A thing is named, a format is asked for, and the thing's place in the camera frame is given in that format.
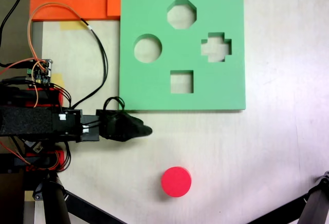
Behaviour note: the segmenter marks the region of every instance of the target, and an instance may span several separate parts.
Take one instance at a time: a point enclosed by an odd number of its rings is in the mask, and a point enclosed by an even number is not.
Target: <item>red disk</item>
[[[192,178],[185,168],[175,166],[169,168],[161,178],[162,189],[171,197],[181,197],[185,195],[192,183]]]

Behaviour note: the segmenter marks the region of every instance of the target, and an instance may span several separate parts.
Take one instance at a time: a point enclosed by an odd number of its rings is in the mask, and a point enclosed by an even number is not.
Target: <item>metal rod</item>
[[[289,224],[297,220],[303,212],[306,205],[307,194],[263,215],[262,217],[250,222],[249,224]]]
[[[101,210],[82,198],[66,191],[66,205],[68,211],[89,224],[126,224],[122,220]]]
[[[307,204],[301,214],[298,224],[325,224],[329,211],[329,199],[327,194],[318,189],[311,193]]]
[[[45,183],[42,196],[47,224],[71,224],[63,191],[58,184]]]

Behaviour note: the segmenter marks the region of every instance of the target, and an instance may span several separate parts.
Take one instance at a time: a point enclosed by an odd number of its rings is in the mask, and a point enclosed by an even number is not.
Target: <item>black wire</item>
[[[87,26],[89,25],[83,18],[81,19],[81,21],[84,22]],[[99,49],[101,51],[101,54],[102,54],[103,81],[102,81],[101,85],[98,88],[96,88],[93,92],[91,92],[89,95],[87,95],[86,97],[84,97],[83,99],[81,99],[80,101],[78,101],[76,104],[74,104],[72,106],[72,109],[75,109],[80,103],[82,103],[83,101],[87,100],[88,98],[90,98],[94,94],[96,94],[103,87],[103,85],[105,84],[106,79],[107,79],[107,75],[108,75],[108,60],[107,60],[107,55],[106,55],[106,52],[104,50],[104,47],[103,47],[101,41],[99,40],[98,36],[96,35],[96,33],[93,30],[90,30],[90,31],[94,35],[94,37],[95,37],[95,39],[96,39],[96,41],[98,43]]]
[[[70,166],[71,160],[72,160],[71,151],[70,151],[70,147],[68,146],[68,142],[64,142],[64,144],[65,144],[65,147],[66,147],[66,158],[65,158],[64,163],[63,163],[63,169],[60,170],[59,172],[63,172],[65,170],[67,170],[68,167]]]
[[[0,48],[1,48],[1,42],[2,42],[2,31],[4,29],[5,23],[8,20],[8,18],[10,17],[10,15],[13,13],[13,11],[15,10],[15,8],[17,7],[17,5],[19,4],[20,0],[16,0],[15,4],[13,5],[13,7],[10,9],[10,11],[8,12],[8,14],[6,15],[6,17],[4,18],[4,20],[1,23],[0,26]],[[1,67],[7,67],[10,66],[12,63],[9,64],[2,64],[0,63]]]
[[[16,139],[13,136],[11,136],[10,138],[14,142],[14,144],[15,144],[17,150],[19,151],[20,155],[23,156],[24,154],[23,154],[23,151],[22,151],[21,147],[19,146],[19,143],[17,143]]]

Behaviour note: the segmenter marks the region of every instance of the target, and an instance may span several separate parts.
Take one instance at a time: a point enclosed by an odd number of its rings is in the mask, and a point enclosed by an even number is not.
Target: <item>shape sorter board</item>
[[[167,19],[175,5],[189,6],[196,16],[188,28]],[[128,110],[245,109],[243,0],[121,0],[120,97]],[[220,36],[229,44],[224,60],[210,62],[202,43]],[[134,48],[153,38],[161,54],[139,61]],[[172,93],[171,77],[188,73],[189,93]]]

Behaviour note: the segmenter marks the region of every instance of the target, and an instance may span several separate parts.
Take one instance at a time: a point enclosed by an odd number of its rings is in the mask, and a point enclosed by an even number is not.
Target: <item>white table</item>
[[[136,114],[153,135],[71,143],[64,186],[127,223],[157,224],[243,224],[306,193],[329,169],[328,2],[245,0],[247,109]],[[110,72],[99,93],[78,107],[84,114],[118,94],[120,24],[91,25]],[[87,30],[44,23],[42,42],[42,57],[54,60],[73,102],[99,85],[100,53]],[[177,165],[190,171],[192,187],[170,199],[159,180]],[[35,219],[44,223],[41,202]]]

